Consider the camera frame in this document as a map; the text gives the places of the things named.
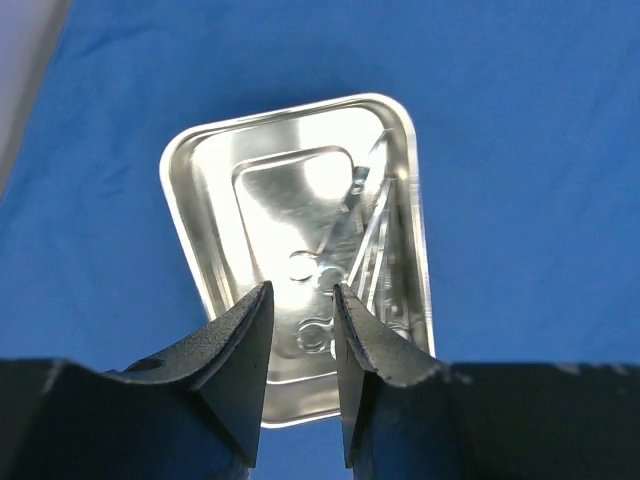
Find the blue surgical drape cloth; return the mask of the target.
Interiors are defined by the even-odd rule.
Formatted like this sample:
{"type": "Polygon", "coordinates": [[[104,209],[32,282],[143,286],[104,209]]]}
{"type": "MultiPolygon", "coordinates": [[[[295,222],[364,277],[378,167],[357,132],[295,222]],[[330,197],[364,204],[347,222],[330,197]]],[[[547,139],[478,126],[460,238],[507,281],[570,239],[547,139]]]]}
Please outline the blue surgical drape cloth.
{"type": "Polygon", "coordinates": [[[1,201],[1,363],[123,371],[209,319],[179,133],[361,93],[417,136],[447,363],[639,368],[635,1],[75,1],[1,201]]]}

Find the stainless steel instrument tray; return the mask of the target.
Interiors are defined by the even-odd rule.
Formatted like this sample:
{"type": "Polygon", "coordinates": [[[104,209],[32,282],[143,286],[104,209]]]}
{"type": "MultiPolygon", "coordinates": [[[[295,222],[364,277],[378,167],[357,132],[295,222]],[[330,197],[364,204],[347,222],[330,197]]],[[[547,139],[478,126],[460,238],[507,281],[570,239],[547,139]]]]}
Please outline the stainless steel instrument tray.
{"type": "Polygon", "coordinates": [[[174,137],[161,156],[161,185],[207,317],[219,317],[260,282],[273,287],[266,428],[339,413],[333,300],[311,282],[290,280],[288,259],[318,249],[354,169],[385,128],[392,132],[370,157],[340,251],[356,252],[382,182],[395,179],[411,342],[433,353],[417,136],[397,100],[361,93],[198,125],[174,137]]]}

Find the steel hemostat clamp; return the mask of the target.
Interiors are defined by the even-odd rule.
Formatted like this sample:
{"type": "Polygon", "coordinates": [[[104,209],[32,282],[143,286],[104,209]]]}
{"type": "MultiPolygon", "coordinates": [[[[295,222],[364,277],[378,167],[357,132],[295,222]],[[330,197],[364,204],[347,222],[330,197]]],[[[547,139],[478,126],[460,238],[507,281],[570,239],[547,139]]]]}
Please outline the steel hemostat clamp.
{"type": "Polygon", "coordinates": [[[340,251],[344,240],[336,251],[335,259],[347,267],[344,276],[337,271],[328,271],[321,276],[320,283],[317,283],[315,278],[306,281],[311,282],[321,294],[328,295],[333,299],[334,332],[344,335],[349,340],[355,342],[360,340],[360,334],[357,332],[358,324],[361,324],[364,329],[373,330],[375,321],[380,322],[382,327],[400,335],[407,341],[414,340],[409,312],[408,263],[405,261],[397,236],[400,227],[397,225],[396,216],[397,209],[393,202],[388,227],[388,243],[375,296],[375,314],[371,313],[351,288],[344,283],[362,238],[353,255],[347,256],[340,251]]]}

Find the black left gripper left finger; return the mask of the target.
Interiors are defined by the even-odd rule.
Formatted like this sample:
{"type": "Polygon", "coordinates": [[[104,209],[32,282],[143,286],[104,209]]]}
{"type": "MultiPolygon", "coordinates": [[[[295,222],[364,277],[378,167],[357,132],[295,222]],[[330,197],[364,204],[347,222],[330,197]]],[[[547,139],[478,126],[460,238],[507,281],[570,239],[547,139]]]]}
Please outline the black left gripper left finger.
{"type": "Polygon", "coordinates": [[[1,363],[5,479],[244,479],[258,453],[274,324],[263,282],[123,371],[1,363]]]}

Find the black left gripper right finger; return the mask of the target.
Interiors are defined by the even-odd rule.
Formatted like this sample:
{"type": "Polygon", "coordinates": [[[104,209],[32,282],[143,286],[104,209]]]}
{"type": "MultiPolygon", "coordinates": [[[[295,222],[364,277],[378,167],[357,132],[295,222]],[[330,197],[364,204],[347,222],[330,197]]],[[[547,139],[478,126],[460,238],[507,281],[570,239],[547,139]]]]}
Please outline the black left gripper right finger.
{"type": "Polygon", "coordinates": [[[357,479],[635,479],[639,368],[447,363],[381,326],[335,333],[357,479]]]}

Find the steel surgical forceps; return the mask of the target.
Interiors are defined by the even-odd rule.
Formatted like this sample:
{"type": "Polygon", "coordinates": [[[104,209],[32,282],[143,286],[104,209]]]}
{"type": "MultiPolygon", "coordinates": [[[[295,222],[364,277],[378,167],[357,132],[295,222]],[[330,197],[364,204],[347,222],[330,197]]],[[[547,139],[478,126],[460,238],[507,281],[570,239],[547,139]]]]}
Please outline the steel surgical forceps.
{"type": "Polygon", "coordinates": [[[395,184],[396,180],[393,178],[382,182],[367,228],[344,281],[373,314],[376,313],[375,296],[388,243],[395,184]]]}

